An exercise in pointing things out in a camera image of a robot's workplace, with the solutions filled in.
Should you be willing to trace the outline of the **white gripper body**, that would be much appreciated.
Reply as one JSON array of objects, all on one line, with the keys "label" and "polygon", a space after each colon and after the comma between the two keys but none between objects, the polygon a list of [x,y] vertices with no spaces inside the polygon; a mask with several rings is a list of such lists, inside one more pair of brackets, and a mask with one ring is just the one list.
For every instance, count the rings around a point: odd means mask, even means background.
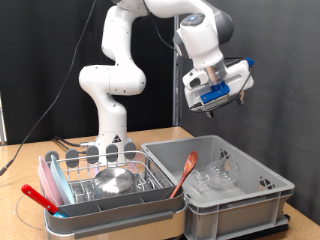
[{"label": "white gripper body", "polygon": [[254,84],[247,60],[230,66],[223,59],[214,62],[195,61],[183,77],[185,98],[190,109],[216,109]]}]

